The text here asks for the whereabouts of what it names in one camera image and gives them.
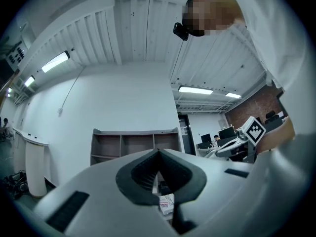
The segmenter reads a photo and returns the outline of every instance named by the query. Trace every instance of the ceiling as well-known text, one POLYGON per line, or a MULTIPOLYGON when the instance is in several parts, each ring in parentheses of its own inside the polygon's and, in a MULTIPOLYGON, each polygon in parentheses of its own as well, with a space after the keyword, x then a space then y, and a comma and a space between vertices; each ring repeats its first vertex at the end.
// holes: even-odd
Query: ceiling
POLYGON ((19 64, 21 79, 36 75, 36 85, 42 86, 81 69, 80 64, 159 61, 167 64, 178 111, 225 112, 260 89, 265 84, 265 72, 245 26, 233 26, 219 35, 190 36, 188 41, 174 35, 173 25, 181 22, 185 2, 115 0, 115 6, 108 7, 100 0, 80 1, 39 33, 19 64), (47 61, 72 48, 72 58, 58 69, 48 73, 40 70, 47 61), (206 87, 214 92, 182 94, 179 85, 206 87), (242 98, 226 97, 228 92, 242 98))

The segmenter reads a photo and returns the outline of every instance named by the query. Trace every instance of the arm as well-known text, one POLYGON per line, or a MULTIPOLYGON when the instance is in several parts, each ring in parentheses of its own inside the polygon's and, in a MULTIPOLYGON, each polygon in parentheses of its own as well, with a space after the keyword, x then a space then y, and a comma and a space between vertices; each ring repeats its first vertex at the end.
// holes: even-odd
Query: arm
POLYGON ((292 121, 288 118, 277 129, 265 134, 257 146, 257 153, 276 148, 278 145, 292 139, 295 136, 292 121))

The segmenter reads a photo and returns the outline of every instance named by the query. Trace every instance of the red brick wall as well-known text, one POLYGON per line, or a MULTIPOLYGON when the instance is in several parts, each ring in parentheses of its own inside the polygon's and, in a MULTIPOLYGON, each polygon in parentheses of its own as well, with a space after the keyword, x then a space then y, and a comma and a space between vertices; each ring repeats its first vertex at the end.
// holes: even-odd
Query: red brick wall
POLYGON ((261 122, 264 123, 268 112, 275 111, 277 114, 282 111, 281 105, 277 100, 277 95, 280 92, 282 90, 274 86, 264 86, 256 94, 225 114, 228 123, 237 129, 250 116, 260 117, 261 122))

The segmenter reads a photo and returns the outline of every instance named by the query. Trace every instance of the ceiling light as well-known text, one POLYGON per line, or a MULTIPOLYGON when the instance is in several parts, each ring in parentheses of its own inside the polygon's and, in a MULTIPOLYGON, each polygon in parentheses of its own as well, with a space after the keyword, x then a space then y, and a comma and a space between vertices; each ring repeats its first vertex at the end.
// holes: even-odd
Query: ceiling light
POLYGON ((27 79, 27 81, 24 83, 26 87, 30 86, 32 82, 34 82, 35 78, 34 76, 30 76, 30 78, 27 79))
POLYGON ((234 97, 234 98, 240 98, 240 95, 236 95, 236 94, 232 94, 232 93, 228 93, 226 94, 227 97, 234 97))
POLYGON ((70 58, 70 55, 67 51, 61 53, 60 55, 56 56, 51 61, 47 62, 43 67, 42 70, 46 73, 47 71, 51 70, 53 67, 57 66, 58 64, 67 61, 70 58))
POLYGON ((210 95, 210 94, 212 94, 213 90, 199 88, 199 87, 180 86, 179 92, 188 92, 188 93, 198 93, 198 94, 210 95))

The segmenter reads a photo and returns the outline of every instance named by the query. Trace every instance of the black hair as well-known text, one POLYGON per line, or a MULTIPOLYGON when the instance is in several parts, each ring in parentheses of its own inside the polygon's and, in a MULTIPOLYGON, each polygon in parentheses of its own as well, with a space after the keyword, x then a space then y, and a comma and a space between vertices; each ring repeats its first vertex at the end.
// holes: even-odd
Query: black hair
MULTIPOLYGON (((186 14, 188 13, 188 8, 193 8, 194 0, 187 0, 186 3, 186 14)), ((188 18, 188 16, 182 17, 182 25, 187 29, 187 32, 195 37, 204 36, 204 31, 194 30, 192 29, 193 23, 192 19, 188 18)))

